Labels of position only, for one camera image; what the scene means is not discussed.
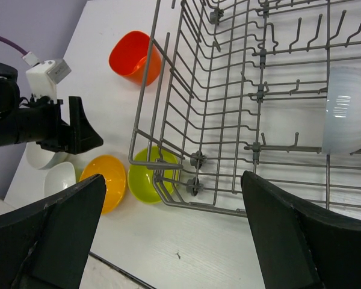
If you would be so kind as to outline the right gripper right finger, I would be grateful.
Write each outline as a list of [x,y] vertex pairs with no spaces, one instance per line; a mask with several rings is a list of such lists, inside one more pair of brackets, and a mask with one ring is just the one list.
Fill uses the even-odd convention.
[[265,288],[361,288],[361,220],[241,177]]

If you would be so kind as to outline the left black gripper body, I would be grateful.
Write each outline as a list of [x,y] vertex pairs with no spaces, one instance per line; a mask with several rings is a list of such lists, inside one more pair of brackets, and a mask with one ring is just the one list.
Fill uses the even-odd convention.
[[68,152],[64,130],[67,123],[61,118],[63,100],[56,103],[48,98],[42,98],[25,108],[14,109],[14,142],[35,142],[44,150],[53,152]]

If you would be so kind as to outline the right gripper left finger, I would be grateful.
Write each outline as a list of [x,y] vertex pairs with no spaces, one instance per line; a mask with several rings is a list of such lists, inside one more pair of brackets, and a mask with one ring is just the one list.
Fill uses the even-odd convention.
[[0,288],[79,288],[105,194],[96,174],[0,215]]

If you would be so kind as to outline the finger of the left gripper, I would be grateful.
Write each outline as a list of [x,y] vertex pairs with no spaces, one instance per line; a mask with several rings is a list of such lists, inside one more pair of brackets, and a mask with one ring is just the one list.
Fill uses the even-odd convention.
[[79,96],[69,96],[69,117],[69,154],[78,155],[103,145],[103,138],[88,121]]

